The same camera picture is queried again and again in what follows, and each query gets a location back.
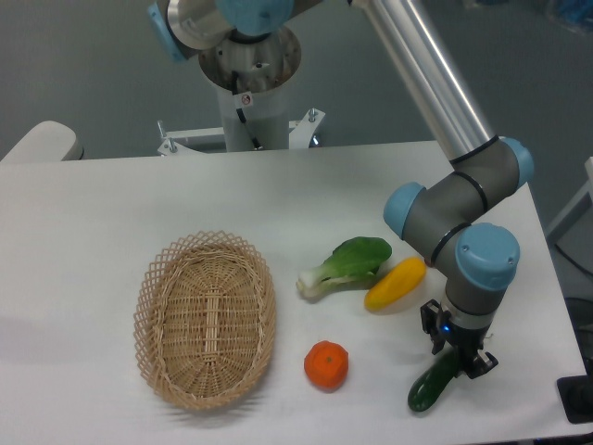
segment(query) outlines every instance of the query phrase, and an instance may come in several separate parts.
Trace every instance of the silver metal tube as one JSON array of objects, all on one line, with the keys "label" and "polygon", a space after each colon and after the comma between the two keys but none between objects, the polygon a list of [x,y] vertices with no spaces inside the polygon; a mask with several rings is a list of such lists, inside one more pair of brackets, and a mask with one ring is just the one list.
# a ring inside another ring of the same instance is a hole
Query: silver metal tube
[{"label": "silver metal tube", "polygon": [[495,133],[441,43],[421,2],[359,0],[449,160]]}]

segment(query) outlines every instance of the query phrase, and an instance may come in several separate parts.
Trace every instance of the white chair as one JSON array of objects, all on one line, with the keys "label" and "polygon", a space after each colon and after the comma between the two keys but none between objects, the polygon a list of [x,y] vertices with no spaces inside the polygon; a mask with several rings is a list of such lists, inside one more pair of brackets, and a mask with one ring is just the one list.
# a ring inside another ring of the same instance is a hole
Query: white chair
[{"label": "white chair", "polygon": [[45,121],[36,125],[0,161],[2,164],[78,160],[84,149],[66,125]]}]

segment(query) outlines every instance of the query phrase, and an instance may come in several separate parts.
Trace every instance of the blue joint cap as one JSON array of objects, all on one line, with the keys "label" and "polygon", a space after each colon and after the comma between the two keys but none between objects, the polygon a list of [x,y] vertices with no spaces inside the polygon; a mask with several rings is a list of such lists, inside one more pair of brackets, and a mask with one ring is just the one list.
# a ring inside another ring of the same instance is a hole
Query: blue joint cap
[{"label": "blue joint cap", "polygon": [[224,18],[246,35],[277,31],[290,19],[294,4],[294,0],[216,0]]},{"label": "blue joint cap", "polygon": [[404,226],[411,206],[424,189],[418,183],[404,184],[389,197],[385,204],[383,219],[401,239],[404,239]]},{"label": "blue joint cap", "polygon": [[487,222],[465,229],[455,246],[461,273],[473,285],[492,292],[509,286],[520,256],[519,243],[512,233]]},{"label": "blue joint cap", "polygon": [[165,20],[160,15],[157,4],[154,3],[149,6],[146,12],[148,13],[148,17],[150,17],[150,23],[152,24],[153,30],[157,34],[157,37],[165,48],[165,51],[167,51],[167,54],[169,54],[169,57],[173,60],[173,62],[185,62],[187,59],[179,50],[179,47],[173,40],[173,37],[170,35],[169,28],[167,28],[167,23],[165,23]]},{"label": "blue joint cap", "polygon": [[517,184],[517,190],[519,190],[523,184],[531,181],[534,177],[536,169],[534,159],[531,157],[529,150],[518,140],[504,137],[502,138],[502,142],[511,148],[515,154],[515,158],[517,158],[517,163],[519,164],[519,183]]}]

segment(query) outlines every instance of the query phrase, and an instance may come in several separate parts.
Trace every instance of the toy vegetable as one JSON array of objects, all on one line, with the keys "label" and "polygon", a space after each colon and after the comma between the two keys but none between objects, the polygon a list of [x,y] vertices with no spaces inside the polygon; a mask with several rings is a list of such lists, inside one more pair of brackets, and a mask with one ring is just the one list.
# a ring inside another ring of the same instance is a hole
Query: toy vegetable
[{"label": "toy vegetable", "polygon": [[411,292],[425,275],[426,265],[421,259],[412,257],[402,261],[367,292],[364,307],[369,311],[380,311]]},{"label": "toy vegetable", "polygon": [[305,373],[319,388],[338,389],[346,380],[348,353],[337,343],[320,341],[305,357]]},{"label": "toy vegetable", "polygon": [[408,394],[408,406],[420,413],[433,406],[448,382],[460,370],[460,363],[455,350],[447,351],[411,386]]},{"label": "toy vegetable", "polygon": [[358,236],[338,246],[322,265],[301,272],[296,288],[306,299],[315,299],[341,285],[370,286],[379,266],[391,256],[382,238]]}]

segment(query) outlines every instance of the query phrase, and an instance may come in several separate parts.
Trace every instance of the fake fruit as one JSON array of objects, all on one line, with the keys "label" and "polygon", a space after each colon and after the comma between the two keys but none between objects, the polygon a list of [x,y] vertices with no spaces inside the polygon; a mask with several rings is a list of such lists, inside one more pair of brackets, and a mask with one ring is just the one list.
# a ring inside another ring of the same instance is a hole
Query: fake fruit
[{"label": "fake fruit", "polygon": [[418,378],[408,394],[408,406],[421,413],[433,406],[448,382],[460,370],[457,351],[449,350]]},{"label": "fake fruit", "polygon": [[346,380],[348,353],[337,343],[320,341],[305,357],[305,374],[317,387],[338,389]]},{"label": "fake fruit", "polygon": [[411,292],[425,275],[424,261],[416,257],[407,258],[367,292],[364,307],[369,311],[380,311]]}]

